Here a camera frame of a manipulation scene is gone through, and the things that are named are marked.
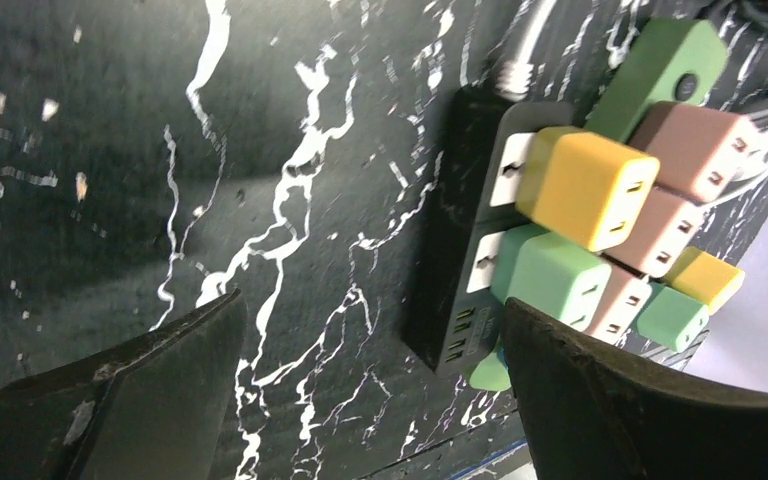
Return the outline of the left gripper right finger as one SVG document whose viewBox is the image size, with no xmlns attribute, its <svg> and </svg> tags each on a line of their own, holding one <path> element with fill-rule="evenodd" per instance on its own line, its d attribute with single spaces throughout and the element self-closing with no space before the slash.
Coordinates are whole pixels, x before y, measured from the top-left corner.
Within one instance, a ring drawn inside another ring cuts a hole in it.
<svg viewBox="0 0 768 480">
<path fill-rule="evenodd" d="M 768 479 L 768 393 L 692 376 L 517 299 L 503 350 L 541 479 Z"/>
</svg>

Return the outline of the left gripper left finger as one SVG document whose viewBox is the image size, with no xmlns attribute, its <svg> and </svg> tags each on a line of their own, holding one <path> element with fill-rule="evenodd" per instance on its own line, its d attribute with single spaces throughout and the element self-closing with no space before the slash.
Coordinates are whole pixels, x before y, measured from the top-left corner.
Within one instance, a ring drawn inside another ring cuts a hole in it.
<svg viewBox="0 0 768 480">
<path fill-rule="evenodd" d="M 0 479 L 205 479 L 247 314 L 233 291 L 0 389 Z"/>
</svg>

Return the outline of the pink plug adapter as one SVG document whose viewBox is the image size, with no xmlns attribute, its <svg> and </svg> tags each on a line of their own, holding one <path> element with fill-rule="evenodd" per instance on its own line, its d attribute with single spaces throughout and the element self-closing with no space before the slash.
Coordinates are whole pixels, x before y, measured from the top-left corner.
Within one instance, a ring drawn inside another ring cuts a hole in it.
<svg viewBox="0 0 768 480">
<path fill-rule="evenodd" d="M 628 145 L 660 161 L 658 185 L 709 203 L 760 145 L 760 133 L 745 115 L 661 101 L 647 111 Z"/>
<path fill-rule="evenodd" d="M 649 300 L 652 287 L 644 277 L 634 275 L 614 263 L 609 266 L 609 281 L 585 333 L 615 345 Z"/>
<path fill-rule="evenodd" d="M 702 225 L 704 213 L 694 203 L 661 189 L 653 189 L 629 237 L 605 254 L 633 270 L 661 278 Z"/>
</svg>

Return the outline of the mint green plug adapter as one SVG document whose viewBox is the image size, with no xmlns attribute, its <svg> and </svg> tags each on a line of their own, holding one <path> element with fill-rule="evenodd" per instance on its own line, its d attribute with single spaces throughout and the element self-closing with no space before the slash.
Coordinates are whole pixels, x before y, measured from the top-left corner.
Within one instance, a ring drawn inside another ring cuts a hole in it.
<svg viewBox="0 0 768 480">
<path fill-rule="evenodd" d="M 527 224 L 502 234 L 490 291 L 502 303 L 518 299 L 582 332 L 610 275 L 610 266 L 594 253 Z"/>
</svg>

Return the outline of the black power strip with USB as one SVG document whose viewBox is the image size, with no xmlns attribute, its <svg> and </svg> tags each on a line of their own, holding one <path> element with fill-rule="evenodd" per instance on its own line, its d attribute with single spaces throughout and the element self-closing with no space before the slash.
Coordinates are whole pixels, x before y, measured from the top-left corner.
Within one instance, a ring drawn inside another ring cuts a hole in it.
<svg viewBox="0 0 768 480">
<path fill-rule="evenodd" d="M 573 116 L 564 101 L 512 102 L 476 86 L 455 93 L 402 330 L 436 375 L 462 373 L 493 350 L 503 306 L 490 283 L 502 234 L 528 222 L 513 201 L 530 137 Z"/>
</svg>

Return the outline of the yellow plug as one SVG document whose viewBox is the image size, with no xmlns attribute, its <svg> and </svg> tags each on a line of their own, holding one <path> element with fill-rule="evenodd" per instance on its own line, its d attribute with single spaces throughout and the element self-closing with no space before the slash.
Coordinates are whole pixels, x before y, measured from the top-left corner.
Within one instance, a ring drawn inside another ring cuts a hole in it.
<svg viewBox="0 0 768 480">
<path fill-rule="evenodd" d="M 662 281 L 716 314 L 742 287 L 746 273 L 693 246 L 686 247 Z"/>
</svg>

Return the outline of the yellow plug adapter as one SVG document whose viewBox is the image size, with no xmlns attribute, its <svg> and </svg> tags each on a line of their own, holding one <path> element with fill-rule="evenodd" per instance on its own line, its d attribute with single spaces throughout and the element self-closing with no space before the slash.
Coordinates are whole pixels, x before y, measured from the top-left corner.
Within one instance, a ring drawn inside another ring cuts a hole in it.
<svg viewBox="0 0 768 480">
<path fill-rule="evenodd" d="M 660 170 L 645 152 L 572 126 L 538 131 L 527 149 L 516 210 L 599 252 L 631 234 Z"/>
</svg>

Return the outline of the dark green power strip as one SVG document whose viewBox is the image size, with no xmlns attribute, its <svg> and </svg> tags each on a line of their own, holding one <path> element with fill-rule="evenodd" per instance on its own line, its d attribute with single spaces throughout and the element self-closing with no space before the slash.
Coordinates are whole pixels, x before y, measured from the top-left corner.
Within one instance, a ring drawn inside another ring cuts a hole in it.
<svg viewBox="0 0 768 480">
<path fill-rule="evenodd" d="M 633 42 L 584 128 L 624 143 L 658 102 L 703 104 L 727 61 L 727 46 L 710 21 L 653 18 Z"/>
</svg>

